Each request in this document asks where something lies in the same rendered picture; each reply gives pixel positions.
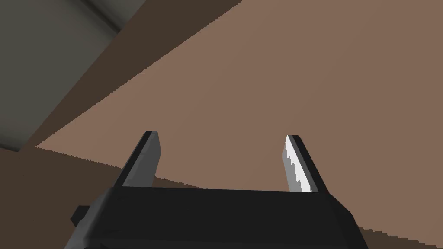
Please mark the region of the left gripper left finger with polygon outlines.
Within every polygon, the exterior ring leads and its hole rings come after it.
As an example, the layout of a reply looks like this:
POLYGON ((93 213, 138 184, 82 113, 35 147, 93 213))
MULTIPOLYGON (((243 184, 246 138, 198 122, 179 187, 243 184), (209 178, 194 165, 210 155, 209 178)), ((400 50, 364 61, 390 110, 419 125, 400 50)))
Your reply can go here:
POLYGON ((116 187, 152 187, 161 156, 158 132, 146 131, 118 176, 116 187))

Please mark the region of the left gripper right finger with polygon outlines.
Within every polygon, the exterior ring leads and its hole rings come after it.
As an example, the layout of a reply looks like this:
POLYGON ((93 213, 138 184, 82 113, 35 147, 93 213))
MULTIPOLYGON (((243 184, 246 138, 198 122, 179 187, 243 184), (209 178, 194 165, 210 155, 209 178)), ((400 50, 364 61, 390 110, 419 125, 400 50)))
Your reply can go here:
POLYGON ((328 193, 305 144, 298 135, 287 135, 283 148, 283 165, 289 191, 328 193))

